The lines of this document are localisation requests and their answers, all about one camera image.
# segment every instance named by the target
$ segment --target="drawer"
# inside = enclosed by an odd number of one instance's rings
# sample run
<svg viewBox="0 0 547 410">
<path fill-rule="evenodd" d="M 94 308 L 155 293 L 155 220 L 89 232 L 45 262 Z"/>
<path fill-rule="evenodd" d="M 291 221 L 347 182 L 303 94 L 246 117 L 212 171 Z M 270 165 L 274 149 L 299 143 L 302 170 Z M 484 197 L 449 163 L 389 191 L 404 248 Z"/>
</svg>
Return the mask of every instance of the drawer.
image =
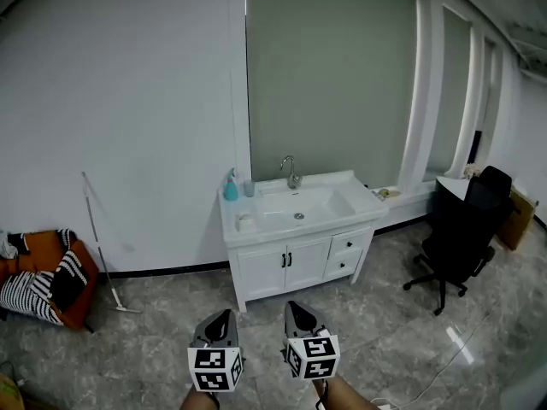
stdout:
<svg viewBox="0 0 547 410">
<path fill-rule="evenodd" d="M 341 278 L 351 275 L 356 269 L 361 258 L 361 249 L 353 249 L 347 252 L 338 252 L 336 258 L 326 262 L 324 280 Z"/>
<path fill-rule="evenodd" d="M 353 248 L 368 249 L 368 244 L 373 237 L 373 228 L 368 226 L 366 228 L 345 232 L 344 234 L 338 234 L 332 237 L 331 250 L 329 252 L 329 260 L 335 258 L 338 253 L 349 251 Z"/>
</svg>

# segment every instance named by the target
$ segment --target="baseboard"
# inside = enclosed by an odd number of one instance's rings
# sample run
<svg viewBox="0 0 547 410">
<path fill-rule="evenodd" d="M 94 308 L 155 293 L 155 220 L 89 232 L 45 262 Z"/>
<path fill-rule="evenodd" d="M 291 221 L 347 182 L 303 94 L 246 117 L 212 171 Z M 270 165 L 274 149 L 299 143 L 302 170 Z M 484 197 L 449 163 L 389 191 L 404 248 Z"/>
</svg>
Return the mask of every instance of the baseboard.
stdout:
<svg viewBox="0 0 547 410">
<path fill-rule="evenodd" d="M 397 229 L 404 228 L 405 226 L 413 225 L 414 223 L 420 223 L 424 220 L 427 220 L 428 215 L 429 214 L 421 215 L 420 217 L 416 217 L 415 219 L 406 220 L 401 223 L 396 223 L 395 225 L 389 225 L 389 226 L 386 226 L 385 228 L 377 229 L 376 231 L 374 231 L 374 235 L 381 236 L 382 234 L 385 234 L 386 232 L 395 231 Z"/>
<path fill-rule="evenodd" d="M 536 220 L 542 228 L 547 230 L 547 225 L 537 215 L 534 215 L 533 219 Z"/>
<path fill-rule="evenodd" d="M 413 225 L 414 223 L 421 222 L 427 218 L 426 215 L 422 215 L 412 220 L 397 223 L 395 225 L 387 226 L 385 228 L 378 229 L 374 232 L 375 236 L 385 234 L 386 232 L 395 231 L 396 229 L 404 228 L 405 226 Z M 219 261 L 216 263 L 198 264 L 195 266 L 183 266 L 183 267 L 170 267 L 167 269 L 150 269 L 150 270 L 136 270 L 130 272 L 111 272 L 110 277 L 112 279 L 118 278 L 144 278 L 144 277 L 161 277 L 165 275 L 179 275 L 181 273 L 195 273 L 195 272 L 208 272 L 211 270 L 229 269 L 230 263 L 228 261 Z M 106 280 L 106 274 L 100 273 L 99 279 Z"/>
<path fill-rule="evenodd" d="M 144 277 L 161 277 L 165 275 L 179 275 L 181 273 L 208 272 L 211 270 L 220 270 L 230 268 L 228 261 L 219 261 L 216 263 L 197 264 L 195 266 L 170 267 L 167 269 L 149 269 L 136 270 L 130 272 L 111 272 L 112 279 L 118 278 L 144 278 Z M 106 280 L 106 273 L 99 273 L 99 279 Z"/>
</svg>

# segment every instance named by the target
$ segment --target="cabinet door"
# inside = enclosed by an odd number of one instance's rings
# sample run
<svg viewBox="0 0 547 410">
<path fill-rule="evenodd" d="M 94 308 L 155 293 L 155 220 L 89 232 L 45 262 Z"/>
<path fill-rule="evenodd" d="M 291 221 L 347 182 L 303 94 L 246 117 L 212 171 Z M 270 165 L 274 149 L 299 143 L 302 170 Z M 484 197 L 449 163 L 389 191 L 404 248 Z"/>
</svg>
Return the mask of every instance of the cabinet door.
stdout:
<svg viewBox="0 0 547 410">
<path fill-rule="evenodd" d="M 330 246 L 330 237 L 288 243 L 285 288 L 296 290 L 320 283 Z"/>
<path fill-rule="evenodd" d="M 245 300 L 282 293 L 285 289 L 285 246 L 271 246 L 238 254 Z"/>
</svg>

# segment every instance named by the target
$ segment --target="ceiling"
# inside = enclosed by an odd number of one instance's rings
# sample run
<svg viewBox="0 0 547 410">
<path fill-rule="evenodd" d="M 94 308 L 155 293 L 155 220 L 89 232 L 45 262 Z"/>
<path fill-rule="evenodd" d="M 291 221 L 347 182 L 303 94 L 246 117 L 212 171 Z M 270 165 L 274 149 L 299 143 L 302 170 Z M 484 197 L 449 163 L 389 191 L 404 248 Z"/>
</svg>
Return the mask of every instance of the ceiling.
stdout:
<svg viewBox="0 0 547 410">
<path fill-rule="evenodd" d="M 513 45 L 521 68 L 547 81 L 547 0 L 469 0 Z"/>
</svg>

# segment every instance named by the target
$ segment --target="gray marble tile floor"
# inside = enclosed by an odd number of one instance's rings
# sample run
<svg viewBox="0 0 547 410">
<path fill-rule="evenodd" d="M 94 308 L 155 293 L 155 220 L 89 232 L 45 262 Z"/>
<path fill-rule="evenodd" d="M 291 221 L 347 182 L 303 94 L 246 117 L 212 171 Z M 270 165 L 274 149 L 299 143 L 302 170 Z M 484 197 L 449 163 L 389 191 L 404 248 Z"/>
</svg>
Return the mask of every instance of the gray marble tile floor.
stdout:
<svg viewBox="0 0 547 410">
<path fill-rule="evenodd" d="M 457 296 L 447 286 L 435 317 L 436 283 L 403 291 L 426 274 L 412 262 L 430 232 L 426 223 L 373 239 L 356 284 L 333 281 L 286 296 L 248 303 L 238 316 L 247 364 L 231 409 L 312 409 L 309 383 L 291 377 L 279 350 L 287 300 L 320 309 L 338 333 L 339 373 L 369 400 L 412 401 L 407 410 L 499 408 L 499 394 L 547 317 L 547 235 L 533 224 L 515 252 L 494 242 L 494 260 Z M 121 297 L 142 314 L 118 313 L 101 284 L 88 322 L 95 334 L 74 332 L 11 314 L 0 322 L 0 360 L 11 360 L 23 389 L 62 410 L 179 408 L 191 387 L 186 348 L 198 322 L 222 308 L 237 311 L 230 272 L 115 280 Z M 469 339 L 466 353 L 454 342 Z"/>
</svg>

